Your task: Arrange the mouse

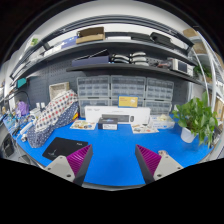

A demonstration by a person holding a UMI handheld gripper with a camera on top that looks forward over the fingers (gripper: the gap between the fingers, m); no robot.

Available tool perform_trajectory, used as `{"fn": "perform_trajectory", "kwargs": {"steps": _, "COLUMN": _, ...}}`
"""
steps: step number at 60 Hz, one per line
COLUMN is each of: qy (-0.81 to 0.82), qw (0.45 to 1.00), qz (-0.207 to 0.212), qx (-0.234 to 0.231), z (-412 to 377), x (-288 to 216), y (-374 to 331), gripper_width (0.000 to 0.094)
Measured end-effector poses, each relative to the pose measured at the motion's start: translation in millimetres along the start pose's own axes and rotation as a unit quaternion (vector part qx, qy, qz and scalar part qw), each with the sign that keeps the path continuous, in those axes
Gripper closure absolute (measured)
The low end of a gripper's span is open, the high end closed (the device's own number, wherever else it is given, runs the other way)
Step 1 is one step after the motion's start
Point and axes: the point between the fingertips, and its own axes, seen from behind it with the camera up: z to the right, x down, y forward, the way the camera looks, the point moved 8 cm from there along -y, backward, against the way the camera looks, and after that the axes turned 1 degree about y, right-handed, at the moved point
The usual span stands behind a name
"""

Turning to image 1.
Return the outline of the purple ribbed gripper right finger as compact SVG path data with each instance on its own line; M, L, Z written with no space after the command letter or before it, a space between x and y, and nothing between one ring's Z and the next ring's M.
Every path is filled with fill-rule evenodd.
M182 169L182 166L168 154L159 155L140 145L135 147L135 155L146 184Z

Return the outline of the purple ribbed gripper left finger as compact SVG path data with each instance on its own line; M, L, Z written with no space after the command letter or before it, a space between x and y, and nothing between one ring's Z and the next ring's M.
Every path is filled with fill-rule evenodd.
M84 182L92 155L92 145L88 145L67 157L59 155L44 170L81 186Z

